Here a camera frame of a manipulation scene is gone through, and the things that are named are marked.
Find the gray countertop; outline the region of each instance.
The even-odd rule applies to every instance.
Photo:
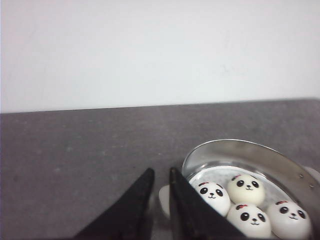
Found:
[[[2,239],[73,236],[147,167],[156,196],[170,167],[216,139],[256,142],[319,171],[320,101],[2,114]],[[170,239],[159,207],[154,220],[152,239]]]

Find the white wall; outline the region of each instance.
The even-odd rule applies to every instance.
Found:
[[[318,0],[2,0],[1,111],[320,97]]]

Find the panda face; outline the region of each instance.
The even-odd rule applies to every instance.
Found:
[[[220,215],[226,216],[230,208],[230,198],[227,191],[218,183],[202,182],[194,186],[203,200]]]
[[[259,206],[265,200],[263,184],[251,175],[234,176],[227,185],[230,199],[235,203],[251,203]]]
[[[250,238],[269,238],[271,225],[268,216],[254,204],[241,203],[231,207],[227,219]]]
[[[307,239],[311,234],[309,215],[292,201],[278,201],[267,209],[272,231],[282,239]]]

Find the white background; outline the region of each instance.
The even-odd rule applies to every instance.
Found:
[[[1,111],[320,97],[318,0],[2,0]]]

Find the white object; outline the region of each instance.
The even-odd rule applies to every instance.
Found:
[[[167,218],[170,218],[170,185],[163,186],[159,191],[159,200],[162,211]]]
[[[230,208],[227,219],[247,237],[270,238],[270,220],[260,208],[251,203],[236,204]]]
[[[1,11],[4,113],[320,98],[317,0],[2,0]]]
[[[227,185],[227,192],[235,204],[251,203],[259,206],[266,196],[261,181],[248,174],[234,176]]]
[[[272,231],[281,239],[307,239],[311,234],[311,221],[306,211],[293,201],[278,201],[266,211]]]
[[[220,215],[226,216],[230,209],[230,198],[227,191],[218,183],[201,182],[193,185],[203,200],[214,208]]]

